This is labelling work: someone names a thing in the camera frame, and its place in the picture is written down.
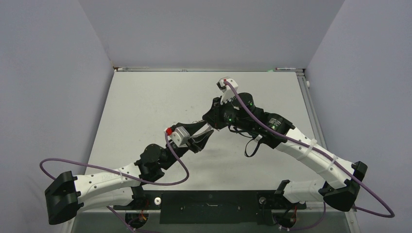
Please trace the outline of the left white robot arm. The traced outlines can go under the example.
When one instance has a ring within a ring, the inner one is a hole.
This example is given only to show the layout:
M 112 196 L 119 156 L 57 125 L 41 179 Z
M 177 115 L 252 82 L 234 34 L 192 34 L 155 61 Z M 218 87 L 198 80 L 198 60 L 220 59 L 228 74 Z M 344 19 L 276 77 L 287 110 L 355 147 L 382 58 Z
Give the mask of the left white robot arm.
M 208 126 L 199 130 L 205 121 L 177 123 L 164 132 L 166 146 L 149 144 L 133 163 L 116 169 L 95 166 L 100 172 L 73 175 L 66 171 L 53 178 L 45 190 L 48 222 L 57 225 L 74 218 L 79 212 L 104 206 L 143 206 L 144 184 L 165 186 L 160 183 L 164 171 L 174 163 L 182 164 L 181 157 L 188 151 L 198 153 L 204 149 L 214 130 Z

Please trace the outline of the perforated metal keyring disc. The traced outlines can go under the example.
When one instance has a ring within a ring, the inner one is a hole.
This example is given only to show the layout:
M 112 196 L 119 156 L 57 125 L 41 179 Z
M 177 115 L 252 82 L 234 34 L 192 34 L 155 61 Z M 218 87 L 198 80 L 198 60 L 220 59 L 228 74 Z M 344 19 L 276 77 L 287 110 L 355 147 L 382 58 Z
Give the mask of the perforated metal keyring disc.
M 208 123 L 202 121 L 202 126 L 190 137 L 194 141 L 201 141 L 206 137 L 207 133 L 214 132 L 214 128 Z

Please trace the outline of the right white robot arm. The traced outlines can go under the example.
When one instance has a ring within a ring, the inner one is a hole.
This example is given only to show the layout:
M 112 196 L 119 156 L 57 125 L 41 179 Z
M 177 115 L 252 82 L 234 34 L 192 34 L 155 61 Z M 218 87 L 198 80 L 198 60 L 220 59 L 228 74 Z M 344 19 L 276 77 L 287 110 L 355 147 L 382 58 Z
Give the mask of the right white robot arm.
M 367 165 L 333 155 L 281 115 L 256 107 L 251 94 L 240 93 L 239 96 L 253 116 L 248 115 L 237 98 L 221 104 L 221 99 L 216 97 L 202 119 L 214 129 L 231 126 L 247 133 L 259 145 L 288 154 L 321 176 L 320 180 L 306 182 L 282 181 L 274 195 L 275 203 L 286 208 L 292 203 L 324 201 L 334 209 L 348 212 L 360 190 L 354 178 L 362 181 Z

